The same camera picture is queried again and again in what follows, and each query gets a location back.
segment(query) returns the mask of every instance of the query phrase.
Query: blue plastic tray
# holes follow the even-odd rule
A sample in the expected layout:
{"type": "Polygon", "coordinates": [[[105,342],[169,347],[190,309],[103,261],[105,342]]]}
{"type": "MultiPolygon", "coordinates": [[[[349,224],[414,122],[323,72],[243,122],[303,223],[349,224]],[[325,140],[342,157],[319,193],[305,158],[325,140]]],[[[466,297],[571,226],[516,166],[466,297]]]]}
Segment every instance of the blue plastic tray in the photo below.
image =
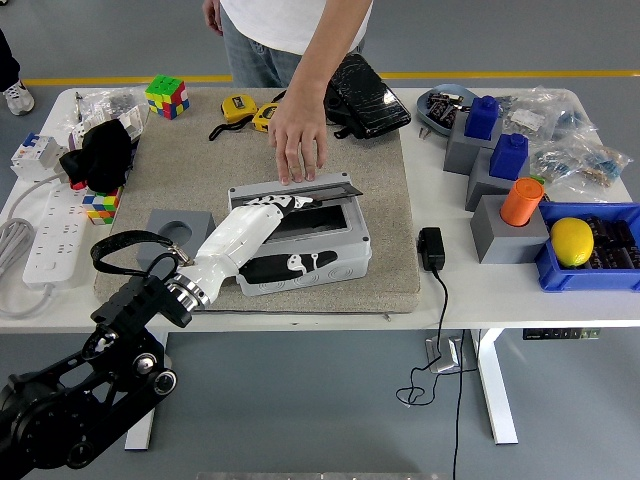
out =
{"type": "MultiPolygon", "coordinates": [[[[638,244],[640,239],[640,204],[638,203],[540,203],[547,227],[564,217],[585,219],[596,215],[603,220],[625,220],[638,244]]],[[[548,240],[536,257],[540,286],[545,292],[565,290],[640,291],[640,269],[572,270],[561,267],[548,240]]]]}
{"type": "Polygon", "coordinates": [[[441,135],[444,135],[445,137],[448,137],[451,134],[451,129],[439,125],[428,116],[429,109],[427,108],[427,102],[429,100],[429,95],[432,93],[450,93],[452,95],[460,95],[461,97],[464,97],[460,104],[463,107],[470,107],[473,103],[473,99],[478,98],[478,96],[461,85],[456,85],[455,83],[444,83],[432,88],[426,93],[423,93],[420,98],[418,98],[418,118],[426,123],[429,128],[435,130],[441,135]]]}

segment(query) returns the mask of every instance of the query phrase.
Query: white t-shirt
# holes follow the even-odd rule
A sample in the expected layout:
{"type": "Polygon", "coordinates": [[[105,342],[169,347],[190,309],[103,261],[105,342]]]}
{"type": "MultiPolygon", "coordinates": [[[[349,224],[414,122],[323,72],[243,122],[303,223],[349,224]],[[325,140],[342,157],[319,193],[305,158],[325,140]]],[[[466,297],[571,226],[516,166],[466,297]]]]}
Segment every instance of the white t-shirt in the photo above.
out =
{"type": "MultiPolygon", "coordinates": [[[[302,55],[313,36],[326,0],[221,0],[245,37],[276,50],[302,55]]],[[[364,37],[371,7],[349,50],[364,37]]]]}

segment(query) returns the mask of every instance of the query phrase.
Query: white cable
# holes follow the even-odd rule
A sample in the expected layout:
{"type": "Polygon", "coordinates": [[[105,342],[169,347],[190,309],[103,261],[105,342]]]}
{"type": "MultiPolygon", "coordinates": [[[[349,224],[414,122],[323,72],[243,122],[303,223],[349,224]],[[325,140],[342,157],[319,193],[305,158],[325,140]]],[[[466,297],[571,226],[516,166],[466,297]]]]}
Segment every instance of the white cable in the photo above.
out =
{"type": "MultiPolygon", "coordinates": [[[[13,218],[13,214],[18,207],[18,204],[36,188],[45,185],[57,178],[62,178],[66,174],[59,173],[49,178],[45,178],[31,187],[29,187],[22,195],[20,195],[11,206],[9,210],[8,220],[0,227],[0,280],[4,273],[13,265],[25,252],[29,251],[33,239],[35,237],[35,230],[33,225],[23,218],[13,218]]],[[[49,301],[53,292],[54,286],[52,284],[46,284],[44,287],[44,296],[33,307],[23,310],[21,312],[9,312],[0,309],[0,315],[10,319],[27,318],[34,313],[40,311],[49,301]]]]}

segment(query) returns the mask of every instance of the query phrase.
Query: black strap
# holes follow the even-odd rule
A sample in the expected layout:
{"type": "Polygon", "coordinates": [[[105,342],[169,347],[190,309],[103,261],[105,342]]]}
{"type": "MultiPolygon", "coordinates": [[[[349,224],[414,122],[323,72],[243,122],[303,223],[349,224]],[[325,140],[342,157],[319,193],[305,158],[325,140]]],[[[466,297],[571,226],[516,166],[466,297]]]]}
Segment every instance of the black strap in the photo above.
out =
{"type": "Polygon", "coordinates": [[[333,136],[336,137],[338,140],[342,140],[343,138],[347,138],[352,133],[353,133],[353,130],[351,130],[350,127],[345,127],[342,130],[333,132],[333,136]]]}
{"type": "MultiPolygon", "coordinates": [[[[154,262],[148,271],[143,272],[142,270],[132,270],[129,268],[116,267],[115,265],[111,265],[102,261],[102,259],[107,255],[110,255],[131,245],[135,245],[136,243],[143,242],[159,243],[160,245],[163,245],[167,248],[173,245],[173,242],[167,237],[163,237],[162,235],[158,235],[157,233],[147,232],[145,230],[128,230],[126,232],[116,233],[115,235],[111,235],[103,240],[100,240],[93,247],[91,247],[90,253],[91,260],[93,260],[94,268],[103,273],[148,277],[149,272],[151,271],[151,269],[153,269],[157,262],[154,262]]],[[[171,253],[166,253],[162,255],[162,258],[165,258],[165,255],[176,257],[171,253]]]]}
{"type": "Polygon", "coordinates": [[[285,90],[284,92],[280,92],[278,95],[276,95],[273,100],[271,100],[271,103],[276,103],[280,100],[282,100],[282,97],[284,97],[286,95],[287,91],[285,90]]]}
{"type": "Polygon", "coordinates": [[[220,135],[222,132],[224,132],[225,130],[240,130],[242,127],[244,127],[251,120],[253,120],[253,115],[247,115],[242,120],[238,120],[235,123],[223,123],[223,124],[220,124],[216,128],[213,129],[213,132],[211,132],[209,134],[209,141],[213,142],[216,139],[216,137],[218,135],[220,135]]]}

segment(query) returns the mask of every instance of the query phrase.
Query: gray holder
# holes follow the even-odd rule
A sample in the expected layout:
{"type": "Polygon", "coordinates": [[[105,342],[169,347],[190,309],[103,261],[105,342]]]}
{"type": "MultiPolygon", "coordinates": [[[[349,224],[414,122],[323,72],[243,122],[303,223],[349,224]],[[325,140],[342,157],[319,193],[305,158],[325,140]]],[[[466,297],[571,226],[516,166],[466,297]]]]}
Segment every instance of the gray holder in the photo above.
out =
{"type": "Polygon", "coordinates": [[[478,260],[485,264],[533,263],[549,239],[540,209],[535,209],[526,225],[512,227],[500,217],[506,198],[507,195],[482,197],[471,218],[478,260]]]}
{"type": "Polygon", "coordinates": [[[456,120],[453,123],[451,134],[447,142],[447,151],[444,155],[445,172],[461,173],[469,175],[473,169],[473,164],[478,156],[481,148],[496,148],[500,135],[502,134],[502,119],[498,119],[491,132],[490,140],[482,140],[479,138],[465,137],[464,127],[469,118],[468,112],[458,112],[456,120]]]}
{"type": "MultiPolygon", "coordinates": [[[[195,257],[198,249],[211,232],[216,228],[211,212],[189,210],[151,210],[147,230],[169,238],[182,248],[187,255],[195,257]]],[[[166,248],[156,243],[141,243],[136,256],[138,265],[146,270],[158,255],[166,253],[166,248]]],[[[169,268],[161,262],[154,269],[154,275],[163,277],[169,273],[169,268]]]]}
{"type": "MultiPolygon", "coordinates": [[[[469,183],[467,184],[467,200],[464,209],[467,212],[474,212],[483,195],[504,195],[509,193],[514,184],[513,180],[506,178],[492,177],[489,175],[489,164],[491,162],[493,150],[481,148],[476,157],[469,183]]],[[[529,163],[525,162],[521,171],[529,171],[529,163]]]]}

